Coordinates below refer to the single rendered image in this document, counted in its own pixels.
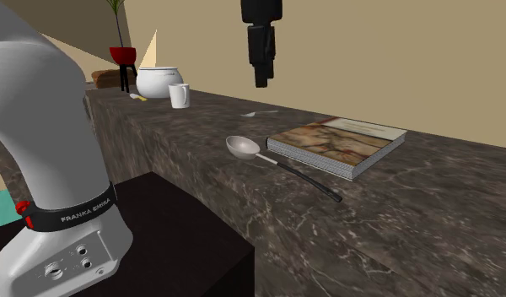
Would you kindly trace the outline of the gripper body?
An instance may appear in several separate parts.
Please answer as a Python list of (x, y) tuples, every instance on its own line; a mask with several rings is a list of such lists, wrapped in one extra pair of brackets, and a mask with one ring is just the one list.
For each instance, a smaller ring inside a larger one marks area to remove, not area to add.
[(242, 21), (269, 24), (283, 17), (283, 0), (240, 0)]

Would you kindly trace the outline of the white mug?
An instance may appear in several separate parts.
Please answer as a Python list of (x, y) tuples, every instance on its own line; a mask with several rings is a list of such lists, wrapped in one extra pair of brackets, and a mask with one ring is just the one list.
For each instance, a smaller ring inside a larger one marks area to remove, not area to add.
[(170, 102), (174, 109), (190, 106), (190, 86), (188, 84), (170, 84)]

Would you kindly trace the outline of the white round pot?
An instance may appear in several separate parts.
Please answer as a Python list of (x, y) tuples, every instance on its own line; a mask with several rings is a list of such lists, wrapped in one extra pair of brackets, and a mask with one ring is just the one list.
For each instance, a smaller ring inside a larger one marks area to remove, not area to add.
[(182, 83), (177, 67), (140, 67), (137, 71), (137, 91), (144, 98), (168, 99), (169, 86)]

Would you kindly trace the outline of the brown picture book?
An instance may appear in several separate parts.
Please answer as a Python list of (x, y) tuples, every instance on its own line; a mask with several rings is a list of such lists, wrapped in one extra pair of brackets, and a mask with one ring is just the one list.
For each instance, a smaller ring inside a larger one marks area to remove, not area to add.
[(266, 148), (352, 181), (405, 138), (403, 129), (331, 117), (272, 135)]

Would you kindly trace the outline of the plant in red pot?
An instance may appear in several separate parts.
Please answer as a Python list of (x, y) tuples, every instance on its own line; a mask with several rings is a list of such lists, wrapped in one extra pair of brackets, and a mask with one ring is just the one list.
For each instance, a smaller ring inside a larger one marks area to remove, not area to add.
[(129, 78), (127, 69), (130, 68), (133, 72), (134, 77), (137, 77), (137, 69), (135, 67), (135, 61), (137, 59), (137, 51), (134, 47), (124, 46), (123, 39), (121, 36), (121, 28), (119, 22), (119, 10), (125, 0), (106, 0), (108, 6), (115, 15), (116, 29), (120, 42), (118, 47), (110, 47), (110, 55), (114, 62), (119, 66), (119, 74), (121, 80), (121, 90), (130, 92), (129, 89)]

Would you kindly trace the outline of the dark robot stand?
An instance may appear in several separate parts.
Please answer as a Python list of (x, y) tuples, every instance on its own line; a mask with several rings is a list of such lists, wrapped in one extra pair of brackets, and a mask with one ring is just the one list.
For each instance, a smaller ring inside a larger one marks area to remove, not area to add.
[(255, 297), (254, 246), (153, 172), (16, 209), (0, 297)]

